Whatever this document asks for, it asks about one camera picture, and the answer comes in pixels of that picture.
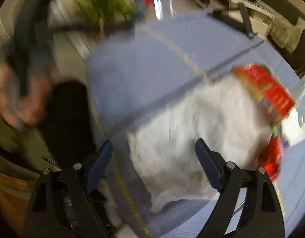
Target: plastic bag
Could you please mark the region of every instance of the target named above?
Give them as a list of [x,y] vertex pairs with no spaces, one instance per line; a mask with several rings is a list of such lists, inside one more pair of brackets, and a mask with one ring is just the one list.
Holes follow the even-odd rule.
[[154,213],[170,201],[219,197],[195,154],[197,139],[203,138],[226,161],[248,169],[270,137],[262,110],[241,82],[228,75],[195,88],[130,133],[128,142],[133,166],[151,193]]

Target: metal screw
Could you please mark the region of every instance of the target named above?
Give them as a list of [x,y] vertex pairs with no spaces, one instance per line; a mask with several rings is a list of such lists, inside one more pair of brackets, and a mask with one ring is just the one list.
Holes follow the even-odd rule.
[[227,162],[226,166],[230,169],[234,169],[235,168],[235,164],[233,162]]
[[79,170],[81,168],[82,168],[82,164],[80,164],[80,163],[76,163],[76,164],[73,165],[74,170]]
[[263,167],[258,168],[258,172],[260,172],[261,174],[265,174],[266,170]]
[[42,173],[44,175],[47,175],[50,171],[51,171],[50,168],[45,168],[45,169],[43,169]]

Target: blue tablecloth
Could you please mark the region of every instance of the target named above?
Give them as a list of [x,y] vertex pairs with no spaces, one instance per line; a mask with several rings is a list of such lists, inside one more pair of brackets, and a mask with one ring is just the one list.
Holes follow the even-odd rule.
[[[203,11],[137,26],[132,33],[118,33],[92,52],[86,63],[89,89],[116,155],[106,178],[118,213],[139,238],[196,237],[215,202],[180,200],[167,204],[158,214],[150,213],[151,196],[132,167],[126,133],[201,83],[196,68],[213,79],[234,64],[250,62],[270,66],[288,89],[299,80],[262,39],[250,40]],[[94,119],[93,125],[99,147],[104,138]],[[284,155],[279,187],[288,236],[305,212],[305,141]],[[239,203],[244,195],[241,191]],[[236,228],[240,214],[233,217],[228,231]]]

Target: red food packet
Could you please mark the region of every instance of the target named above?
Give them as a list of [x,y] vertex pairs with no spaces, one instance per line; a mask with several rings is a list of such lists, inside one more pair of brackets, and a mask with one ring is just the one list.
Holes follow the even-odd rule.
[[272,125],[288,117],[296,105],[286,88],[266,67],[251,63],[246,66],[235,66],[232,72],[238,76],[253,99],[262,105]]
[[257,157],[257,167],[265,168],[272,182],[276,181],[279,177],[282,155],[283,145],[280,135],[272,135],[268,146]]

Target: human hand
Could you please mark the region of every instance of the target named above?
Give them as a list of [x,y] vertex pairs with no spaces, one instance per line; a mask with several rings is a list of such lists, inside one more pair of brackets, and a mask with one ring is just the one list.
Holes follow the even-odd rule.
[[35,125],[41,121],[46,112],[45,106],[52,94],[51,66],[47,72],[35,75],[30,80],[28,94],[18,103],[18,112],[12,105],[8,88],[12,85],[12,69],[5,62],[0,62],[0,114],[11,126],[17,128],[19,119],[27,125]]

